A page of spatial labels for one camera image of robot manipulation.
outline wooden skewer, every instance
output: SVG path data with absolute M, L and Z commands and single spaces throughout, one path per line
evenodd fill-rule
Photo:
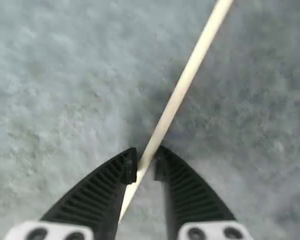
M 134 197 L 141 180 L 146 174 L 154 154 L 158 150 L 162 140 L 164 139 L 169 126 L 171 125 L 175 114 L 181 105 L 199 67 L 203 61 L 213 39 L 215 38 L 219 27 L 221 26 L 225 16 L 227 15 L 233 0 L 218 0 L 214 9 L 197 41 L 193 52 L 173 90 L 173 93 L 162 113 L 162 116 L 147 144 L 140 160 L 140 167 L 136 174 L 136 182 L 126 187 L 119 223 L 121 222 L 132 198 Z

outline screw hole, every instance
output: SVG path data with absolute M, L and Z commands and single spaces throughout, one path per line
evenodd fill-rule
M 73 232 L 65 240 L 85 240 L 85 236 L 81 232 Z
M 44 240 L 47 233 L 45 228 L 36 228 L 28 234 L 26 240 Z
M 206 236 L 203 231 L 195 227 L 188 231 L 188 238 L 190 240 L 205 240 Z
M 228 239 L 242 239 L 244 237 L 242 233 L 234 227 L 227 227 L 223 232 Z

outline wooden stick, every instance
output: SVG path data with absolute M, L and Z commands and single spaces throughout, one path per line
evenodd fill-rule
M 163 111 L 163 114 L 152 134 L 152 137 L 147 144 L 143 155 L 140 160 L 140 168 L 137 171 L 136 182 L 126 187 L 123 202 L 121 206 L 121 212 L 119 217 L 119 223 L 123 218 L 132 198 L 134 197 L 141 180 L 146 174 L 147 169 L 151 163 L 154 154 L 158 150 L 162 140 L 164 139 L 170 124 L 172 123 L 174 116 L 181 105 L 197 71 L 203 61 L 216 33 L 221 26 L 227 12 L 230 9 L 233 0 L 218 0 L 214 9 L 201 33 L 199 40 L 197 41 L 193 52 L 179 78 L 175 89 Z

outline gray carpet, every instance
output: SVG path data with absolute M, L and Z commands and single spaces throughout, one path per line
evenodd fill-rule
M 0 239 L 144 149 L 213 0 L 0 0 Z M 256 240 L 300 240 L 300 0 L 235 0 L 164 145 Z M 118 240 L 164 240 L 150 171 Z

